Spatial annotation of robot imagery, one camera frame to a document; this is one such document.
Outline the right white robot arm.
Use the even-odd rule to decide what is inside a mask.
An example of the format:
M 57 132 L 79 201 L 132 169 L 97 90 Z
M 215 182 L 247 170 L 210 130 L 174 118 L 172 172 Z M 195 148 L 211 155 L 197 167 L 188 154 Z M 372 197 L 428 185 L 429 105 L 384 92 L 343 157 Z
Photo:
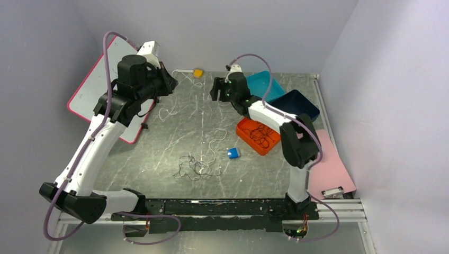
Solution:
M 241 71 L 215 77 L 210 96 L 213 101 L 231 103 L 239 115 L 262 123 L 280 135 L 283 156 L 290 165 L 285 210 L 290 218 L 299 219 L 313 199 L 309 192 L 310 170 L 323 158 L 311 118 L 306 114 L 287 113 L 252 95 Z

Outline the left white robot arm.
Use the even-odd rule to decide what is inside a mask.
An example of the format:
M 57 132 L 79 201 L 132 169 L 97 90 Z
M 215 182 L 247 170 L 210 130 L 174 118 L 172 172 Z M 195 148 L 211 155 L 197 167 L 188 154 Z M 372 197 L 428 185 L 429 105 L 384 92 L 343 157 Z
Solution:
M 145 195 L 125 188 L 94 190 L 94 183 L 112 147 L 139 115 L 142 105 L 172 94 L 178 82 L 163 62 L 149 62 L 141 55 L 124 56 L 117 64 L 118 76 L 94 108 L 89 129 L 66 169 L 52 183 L 43 183 L 40 195 L 55 208 L 86 224 L 103 214 L 125 212 L 133 220 L 147 213 Z

